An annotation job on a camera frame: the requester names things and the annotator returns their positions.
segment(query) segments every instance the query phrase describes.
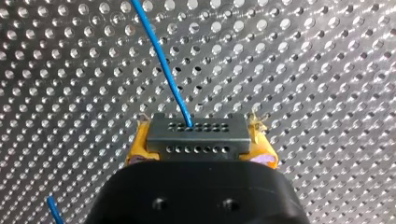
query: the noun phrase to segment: screw hole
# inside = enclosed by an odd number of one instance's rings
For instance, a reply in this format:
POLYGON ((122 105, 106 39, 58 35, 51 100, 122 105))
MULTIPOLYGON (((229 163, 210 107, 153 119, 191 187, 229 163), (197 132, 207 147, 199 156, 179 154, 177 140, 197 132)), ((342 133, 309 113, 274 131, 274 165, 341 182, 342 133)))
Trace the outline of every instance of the screw hole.
POLYGON ((163 211, 164 209, 166 209, 166 207, 167 203, 164 198, 157 198, 152 203, 152 208, 157 211, 163 211))
POLYGON ((239 210, 240 206, 239 203, 234 199, 226 199, 222 202, 222 207, 226 211, 234 212, 239 210))

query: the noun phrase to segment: blue insulated wire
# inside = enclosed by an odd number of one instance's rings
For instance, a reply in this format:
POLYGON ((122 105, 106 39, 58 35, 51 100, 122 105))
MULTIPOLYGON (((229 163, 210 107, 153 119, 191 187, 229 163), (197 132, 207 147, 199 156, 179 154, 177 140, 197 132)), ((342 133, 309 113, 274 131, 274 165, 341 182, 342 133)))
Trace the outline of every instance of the blue insulated wire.
POLYGON ((52 214, 53 219, 56 224, 64 224, 64 221, 59 214, 58 207, 56 206, 55 200, 52 196, 47 198, 47 205, 49 206, 50 213, 52 214))
POLYGON ((152 46, 155 49, 155 52, 157 53, 161 67, 163 68, 163 73, 165 74, 165 78, 168 81, 169 88, 171 89, 172 93, 175 96, 178 106, 180 107, 181 113, 183 114, 184 120, 186 120, 187 126, 192 127, 190 112, 187 109, 186 105, 184 104, 183 98, 181 98, 180 93, 178 92, 177 85, 172 78, 172 73, 166 61, 166 57, 163 54, 163 49, 161 48, 161 45, 158 42, 157 36, 154 34, 154 32, 150 27, 149 19, 146 16, 146 13, 143 10, 142 6, 140 5, 139 0, 131 0, 131 3, 134 6, 134 10, 136 11, 137 16, 142 22, 143 27, 146 30, 146 33, 148 34, 148 38, 150 39, 152 46))

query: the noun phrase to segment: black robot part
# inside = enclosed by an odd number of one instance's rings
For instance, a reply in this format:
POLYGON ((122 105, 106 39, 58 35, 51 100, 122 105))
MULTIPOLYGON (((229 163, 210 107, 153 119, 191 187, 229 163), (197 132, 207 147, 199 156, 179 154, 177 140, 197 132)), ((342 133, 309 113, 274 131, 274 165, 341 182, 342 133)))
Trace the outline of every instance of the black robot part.
POLYGON ((86 224, 307 224, 289 181, 250 161, 143 161, 103 186, 86 224))

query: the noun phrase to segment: metal plate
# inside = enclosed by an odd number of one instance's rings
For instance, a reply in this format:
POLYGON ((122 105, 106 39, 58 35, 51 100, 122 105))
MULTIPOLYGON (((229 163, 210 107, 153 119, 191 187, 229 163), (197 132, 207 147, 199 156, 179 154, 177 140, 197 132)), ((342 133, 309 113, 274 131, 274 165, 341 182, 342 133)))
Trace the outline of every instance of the metal plate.
POLYGON ((147 134, 147 151, 158 153, 161 161, 235 161, 240 154, 248 154, 251 140, 244 115, 193 118, 192 123, 189 128, 182 118, 167 119, 164 113, 154 114, 147 134))
MULTIPOLYGON (((313 223, 395 222, 393 1, 144 7, 196 117, 271 115, 313 223)), ((180 116, 151 45, 122 0, 1 1, 0 43, 0 223, 81 223, 139 113, 180 116)))

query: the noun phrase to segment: yellow component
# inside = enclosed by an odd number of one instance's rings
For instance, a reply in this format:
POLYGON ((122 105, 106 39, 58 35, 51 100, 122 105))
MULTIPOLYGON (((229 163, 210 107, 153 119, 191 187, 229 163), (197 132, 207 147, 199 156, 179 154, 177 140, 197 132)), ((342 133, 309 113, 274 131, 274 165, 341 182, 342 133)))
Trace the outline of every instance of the yellow component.
POLYGON ((160 159, 160 155, 158 153, 151 153, 146 151, 146 138, 149 132, 149 120, 138 121, 137 126, 137 134, 134 138, 134 143, 131 146, 131 150, 126 157, 125 165, 129 164, 129 161, 133 156, 142 156, 149 160, 160 159))
POLYGON ((239 159, 241 161, 250 161, 251 159, 258 157, 260 155, 273 156, 273 162, 268 162, 268 166, 276 169, 279 162, 279 158, 272 148, 268 139, 262 131, 267 130, 267 127, 259 120, 255 114, 253 114, 249 119, 248 131, 251 138, 250 151, 246 155, 240 155, 239 159))

